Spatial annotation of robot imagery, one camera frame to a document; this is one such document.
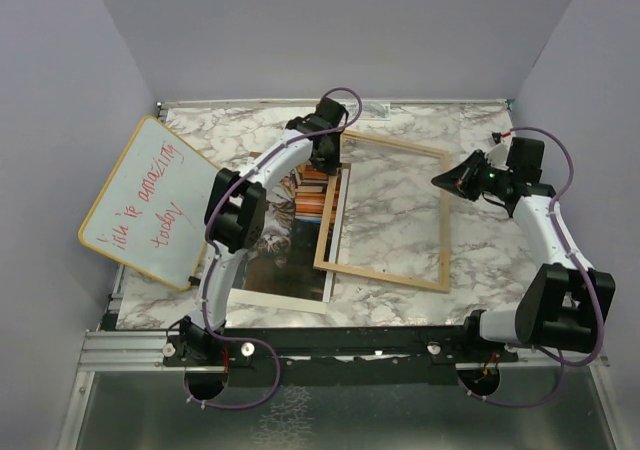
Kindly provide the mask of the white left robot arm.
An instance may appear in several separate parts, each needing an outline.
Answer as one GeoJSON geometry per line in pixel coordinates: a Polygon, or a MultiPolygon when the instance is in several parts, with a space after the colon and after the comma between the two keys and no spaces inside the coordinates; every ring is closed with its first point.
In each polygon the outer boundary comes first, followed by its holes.
{"type": "Polygon", "coordinates": [[[223,168],[215,176],[205,211],[205,242],[212,252],[196,297],[196,309],[180,320],[179,342],[195,362],[206,365],[225,337],[227,305],[235,275],[264,229],[267,192],[294,168],[310,163],[331,175],[340,163],[340,137],[352,122],[341,103],[324,95],[315,110],[287,122],[280,139],[240,170],[223,168]]]}

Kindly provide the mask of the clear acrylic frame sheet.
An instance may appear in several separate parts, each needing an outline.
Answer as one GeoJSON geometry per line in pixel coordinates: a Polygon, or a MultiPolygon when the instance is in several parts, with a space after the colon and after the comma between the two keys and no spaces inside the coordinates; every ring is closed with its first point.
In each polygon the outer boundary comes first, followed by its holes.
{"type": "Polygon", "coordinates": [[[450,291],[450,200],[431,183],[449,153],[355,134],[342,139],[338,238],[328,269],[438,293],[450,291]]]}

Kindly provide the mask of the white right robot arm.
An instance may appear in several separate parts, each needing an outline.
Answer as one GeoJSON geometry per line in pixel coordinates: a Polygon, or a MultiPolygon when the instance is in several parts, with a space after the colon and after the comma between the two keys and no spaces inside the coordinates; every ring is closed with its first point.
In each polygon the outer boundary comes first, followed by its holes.
{"type": "Polygon", "coordinates": [[[431,181],[468,201],[492,196],[523,232],[537,265],[515,309],[477,310],[465,319],[461,353],[481,361],[496,344],[506,344],[577,352],[592,361],[603,344],[614,278],[597,271],[577,248],[561,214],[560,192],[542,182],[544,142],[514,137],[502,162],[500,149],[476,150],[431,181]]]}

